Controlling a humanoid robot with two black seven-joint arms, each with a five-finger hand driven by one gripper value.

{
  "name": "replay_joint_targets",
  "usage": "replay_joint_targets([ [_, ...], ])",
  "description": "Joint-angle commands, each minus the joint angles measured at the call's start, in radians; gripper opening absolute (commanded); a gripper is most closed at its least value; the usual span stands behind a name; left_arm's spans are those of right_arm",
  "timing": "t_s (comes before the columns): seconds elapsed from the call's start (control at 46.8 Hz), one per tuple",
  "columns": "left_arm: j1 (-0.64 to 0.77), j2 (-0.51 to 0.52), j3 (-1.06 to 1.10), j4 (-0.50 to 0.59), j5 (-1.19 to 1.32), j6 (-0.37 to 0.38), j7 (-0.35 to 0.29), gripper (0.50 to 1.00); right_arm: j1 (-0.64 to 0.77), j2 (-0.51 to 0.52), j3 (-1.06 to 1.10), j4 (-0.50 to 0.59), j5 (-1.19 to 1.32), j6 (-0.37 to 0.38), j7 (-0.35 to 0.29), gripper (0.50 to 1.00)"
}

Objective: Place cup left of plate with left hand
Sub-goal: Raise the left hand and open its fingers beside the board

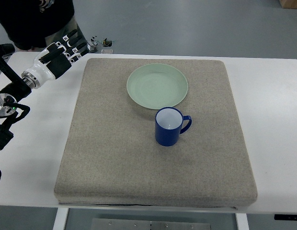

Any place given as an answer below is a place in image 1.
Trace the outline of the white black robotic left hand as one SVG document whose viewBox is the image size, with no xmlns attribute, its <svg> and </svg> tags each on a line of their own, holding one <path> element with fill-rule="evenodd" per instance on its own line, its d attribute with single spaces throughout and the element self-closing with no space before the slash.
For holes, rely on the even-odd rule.
<svg viewBox="0 0 297 230">
<path fill-rule="evenodd" d="M 45 82 L 56 80 L 71 66 L 89 53 L 87 43 L 72 30 L 58 41 L 51 43 L 34 59 L 33 65 L 22 73 L 22 80 L 31 88 L 38 89 Z"/>
</svg>

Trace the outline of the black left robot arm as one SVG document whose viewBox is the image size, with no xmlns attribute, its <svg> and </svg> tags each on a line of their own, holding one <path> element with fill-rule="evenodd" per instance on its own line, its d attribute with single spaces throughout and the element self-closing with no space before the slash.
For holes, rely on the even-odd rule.
<svg viewBox="0 0 297 230">
<path fill-rule="evenodd" d="M 27 116 L 30 107 L 20 104 L 19 101 L 31 93 L 31 88 L 15 73 L 4 60 L 12 55 L 15 48 L 12 44 L 0 45 L 0 70 L 11 81 L 0 90 L 0 151 L 13 138 L 10 128 Z"/>
</svg>

